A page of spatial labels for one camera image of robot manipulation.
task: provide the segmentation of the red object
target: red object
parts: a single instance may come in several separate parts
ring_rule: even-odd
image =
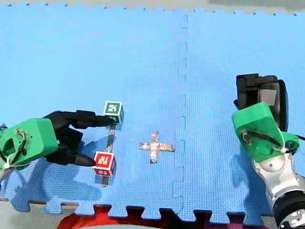
[[[96,151],[94,161],[96,163],[92,168],[96,175],[112,177],[116,170],[116,161],[113,153]]]
[[[127,218],[115,219],[108,216],[109,209],[107,208],[94,207],[94,210],[94,216],[77,216],[75,214],[69,215],[60,222],[57,229],[79,229],[83,227],[117,224],[141,225],[165,229],[168,225],[167,220],[144,220],[141,219],[141,217],[133,214]]]

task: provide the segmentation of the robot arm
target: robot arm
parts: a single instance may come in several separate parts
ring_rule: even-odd
[[[305,225],[305,179],[295,173],[293,154],[303,137],[287,133],[285,83],[275,76],[237,76],[239,109],[235,132],[266,185],[266,197],[279,228]]]
[[[59,165],[75,164],[91,167],[92,158],[77,152],[86,129],[113,124],[111,118],[94,112],[53,112],[44,118],[31,118],[11,128],[0,126],[0,180],[13,169],[24,169],[35,159],[45,157]]]

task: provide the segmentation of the cross-shaped object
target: cross-shaped object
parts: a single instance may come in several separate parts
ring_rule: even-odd
[[[150,150],[151,164],[157,163],[157,157],[158,157],[159,151],[169,151],[169,152],[175,151],[174,145],[159,143],[159,133],[158,132],[152,132],[151,139],[152,139],[152,142],[150,142],[150,143],[146,143],[146,142],[140,143],[140,149]]]

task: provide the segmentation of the foam puzzle mat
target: foam puzzle mat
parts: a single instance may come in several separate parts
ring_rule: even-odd
[[[264,184],[234,134],[238,74],[274,74],[286,82],[289,132],[305,135],[305,16],[222,10],[108,9],[64,4],[0,5],[0,122],[12,126],[55,110],[101,114],[105,101],[122,101],[124,122],[113,152],[117,171],[103,186],[94,171],[74,165],[33,162],[2,182],[1,198],[17,211],[29,202],[60,214],[62,204],[93,215],[111,205],[110,216],[126,217],[127,206],[143,207],[144,219],[172,209],[194,221],[211,211],[212,223],[244,213],[247,225],[271,214]],[[175,144],[157,164],[139,149],[150,132]],[[105,150],[107,128],[84,130],[80,151]],[[305,150],[295,155],[305,175]]]

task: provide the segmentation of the red cube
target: red cube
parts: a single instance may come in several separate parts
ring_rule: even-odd
[[[96,175],[104,176],[104,177],[112,177],[115,173],[116,169],[116,161],[113,153],[95,152],[95,166],[94,169]]]

